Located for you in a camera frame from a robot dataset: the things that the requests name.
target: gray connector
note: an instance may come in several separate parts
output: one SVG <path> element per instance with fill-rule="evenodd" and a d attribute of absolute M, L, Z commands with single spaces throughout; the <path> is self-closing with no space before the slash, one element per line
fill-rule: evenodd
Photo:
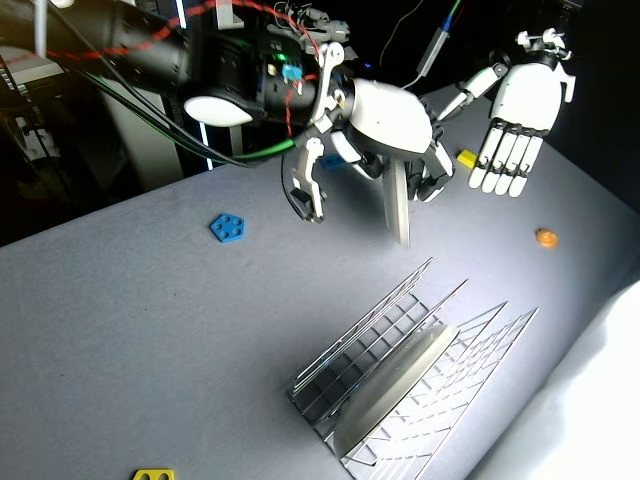
<path fill-rule="evenodd" d="M 422 60 L 420 60 L 420 64 L 418 65 L 418 77 L 426 77 L 427 73 L 431 69 L 433 62 L 435 62 L 436 57 L 442 50 L 442 46 L 444 42 L 449 38 L 449 33 L 445 32 L 441 28 L 436 29 L 436 33 L 433 34 L 433 38 L 431 39 L 431 43 L 427 47 L 427 50 L 424 52 L 422 56 Z"/>

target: dark background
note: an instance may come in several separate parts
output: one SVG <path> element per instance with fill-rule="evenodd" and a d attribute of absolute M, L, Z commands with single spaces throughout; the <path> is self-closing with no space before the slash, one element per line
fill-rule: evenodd
<path fill-rule="evenodd" d="M 640 163 L 633 143 L 640 133 L 636 115 L 640 100 L 632 84 L 638 64 L 634 4 L 631 0 L 585 1 L 567 36 L 567 46 L 573 50 L 574 58 L 565 63 L 565 70 L 577 77 L 574 101 L 563 106 L 547 140 L 614 195 L 640 211 L 637 187 Z M 197 3 L 198 0 L 184 1 L 186 7 Z M 349 44 L 360 57 L 353 68 L 360 75 L 405 85 L 415 78 L 416 66 L 453 1 L 424 0 L 400 24 L 381 67 L 380 52 L 395 24 L 417 3 L 417 0 L 384 3 L 316 0 L 313 5 L 332 18 L 349 23 Z M 139 4 L 164 16 L 177 13 L 173 0 L 144 0 Z M 504 49 L 517 62 L 521 53 L 514 37 L 521 30 L 540 33 L 546 26 L 541 21 L 541 12 L 553 5 L 551 0 L 463 1 L 455 16 L 451 38 L 428 78 L 412 87 L 413 92 L 422 94 L 470 78 L 489 64 L 489 53 L 496 48 Z M 248 26 L 264 25 L 269 20 L 251 11 L 238 13 Z M 362 68 L 364 63 L 371 68 Z M 61 159 L 40 159 L 27 168 L 20 151 L 0 130 L 3 152 L 0 245 L 142 192 L 130 166 L 125 165 L 108 188 L 100 188 L 92 178 L 83 158 L 103 157 L 102 163 L 113 159 L 115 164 L 122 163 L 125 154 L 95 92 L 74 79 L 63 81 L 68 86 L 57 106 L 41 109 L 44 127 L 50 131 L 58 129 L 56 142 L 62 151 Z M 495 88 L 488 96 L 491 98 L 493 93 Z M 192 164 L 188 159 L 183 161 L 183 168 L 194 167 L 186 168 L 185 175 L 202 171 L 202 164 L 197 159 L 192 159 Z"/>

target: white robot finger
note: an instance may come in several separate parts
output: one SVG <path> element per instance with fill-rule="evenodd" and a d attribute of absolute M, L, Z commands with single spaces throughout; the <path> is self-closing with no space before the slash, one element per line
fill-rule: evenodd
<path fill-rule="evenodd" d="M 522 157 L 522 162 L 516 171 L 516 175 L 509 186 L 509 196 L 518 197 L 527 183 L 527 177 L 533 168 L 533 164 L 538 157 L 538 152 L 542 146 L 542 137 L 531 137 L 527 149 Z"/>
<path fill-rule="evenodd" d="M 478 159 L 476 160 L 475 167 L 471 170 L 471 176 L 469 177 L 469 186 L 471 188 L 478 188 L 482 185 L 482 180 L 484 180 L 489 162 L 498 148 L 498 144 L 500 143 L 500 139 L 502 138 L 502 134 L 504 133 L 504 128 L 506 126 L 506 122 L 494 120 L 491 129 L 489 130 L 489 133 L 487 133 L 487 137 L 482 144 L 482 149 L 480 150 L 480 155 L 478 155 Z"/>
<path fill-rule="evenodd" d="M 495 192 L 496 195 L 504 195 L 509 190 L 509 186 L 511 185 L 511 181 L 516 174 L 518 166 L 522 161 L 524 153 L 527 149 L 527 145 L 529 145 L 529 140 L 531 139 L 530 135 L 526 135 L 521 133 L 518 135 L 515 144 L 513 145 L 513 149 L 509 154 L 509 158 L 507 159 L 507 163 L 504 165 L 504 169 L 500 178 L 498 179 L 498 183 L 496 184 Z"/>
<path fill-rule="evenodd" d="M 482 181 L 482 191 L 484 193 L 491 193 L 494 188 L 496 188 L 496 184 L 498 183 L 504 164 L 509 158 L 517 138 L 518 133 L 513 127 L 505 130 L 502 140 L 500 141 L 500 145 L 498 145 L 498 151 L 496 152 L 495 157 L 493 157 L 493 160 L 487 169 L 487 174 Z"/>

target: table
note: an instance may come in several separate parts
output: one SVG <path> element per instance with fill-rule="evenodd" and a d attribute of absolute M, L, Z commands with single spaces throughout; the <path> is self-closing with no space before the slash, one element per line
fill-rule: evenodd
<path fill-rule="evenodd" d="M 451 122 L 450 153 L 477 150 L 488 108 Z M 125 480 L 167 466 L 184 480 L 349 478 L 286 391 L 434 257 L 423 299 L 470 279 L 445 318 L 503 300 L 507 315 L 541 307 L 432 463 L 431 478 L 463 478 L 640 253 L 640 217 L 548 145 L 517 199 L 469 189 L 458 165 L 437 201 L 411 204 L 410 250 L 385 229 L 379 183 L 317 170 L 322 225 L 292 213 L 271 162 L 218 168 L 2 248 L 5 476 Z M 243 240 L 211 234 L 222 212 L 245 218 Z M 558 248 L 536 244 L 540 226 Z"/>

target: metal wire rack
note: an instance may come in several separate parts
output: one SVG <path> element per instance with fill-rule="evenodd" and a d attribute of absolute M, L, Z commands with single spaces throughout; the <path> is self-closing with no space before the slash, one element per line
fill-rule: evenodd
<path fill-rule="evenodd" d="M 330 447 L 341 406 L 411 333 L 442 324 L 436 313 L 466 284 L 433 308 L 411 290 L 431 259 L 326 349 L 295 379 L 291 399 Z M 495 320 L 507 303 L 459 323 L 460 333 L 435 365 L 371 432 L 341 459 L 357 480 L 420 478 L 484 383 L 537 309 L 506 325 Z"/>

